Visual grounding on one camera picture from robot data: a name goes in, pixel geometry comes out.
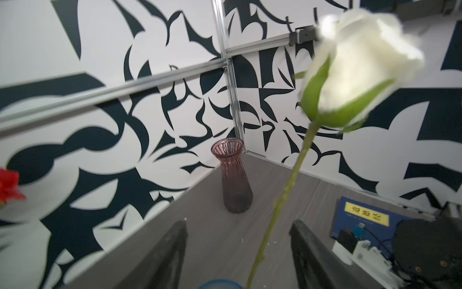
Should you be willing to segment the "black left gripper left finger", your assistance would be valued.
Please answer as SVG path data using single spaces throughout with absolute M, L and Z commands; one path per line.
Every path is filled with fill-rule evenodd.
M 180 220 L 164 234 L 117 289 L 176 289 L 185 258 L 188 231 Z

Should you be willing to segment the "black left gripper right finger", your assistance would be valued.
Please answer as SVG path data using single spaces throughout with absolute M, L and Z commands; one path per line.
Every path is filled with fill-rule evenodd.
M 289 234 L 300 289 L 364 287 L 301 220 L 293 222 Z

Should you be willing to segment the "large red artificial rose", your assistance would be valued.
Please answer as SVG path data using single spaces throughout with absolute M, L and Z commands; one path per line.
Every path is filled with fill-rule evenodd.
M 1 168 L 1 208 L 10 201 L 26 200 L 19 190 L 19 173 Z

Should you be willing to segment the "white artificial rose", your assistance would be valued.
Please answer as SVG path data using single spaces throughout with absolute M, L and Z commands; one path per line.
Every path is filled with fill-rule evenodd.
M 370 113 L 424 68 L 425 54 L 415 35 L 385 30 L 347 33 L 346 39 L 320 40 L 310 66 L 295 73 L 302 85 L 298 101 L 309 125 L 302 148 L 256 253 L 246 286 L 251 288 L 267 243 L 320 128 L 340 133 L 359 129 Z

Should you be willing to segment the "purple blue glass vase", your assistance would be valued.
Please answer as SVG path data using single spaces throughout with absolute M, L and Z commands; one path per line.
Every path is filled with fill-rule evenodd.
M 235 281 L 228 279 L 214 279 L 200 285 L 198 289 L 244 289 Z

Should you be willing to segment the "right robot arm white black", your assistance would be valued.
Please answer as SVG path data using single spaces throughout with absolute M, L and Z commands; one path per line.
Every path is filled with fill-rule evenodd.
M 392 238 L 395 260 L 404 273 L 430 288 L 462 287 L 462 220 L 410 219 L 398 223 Z

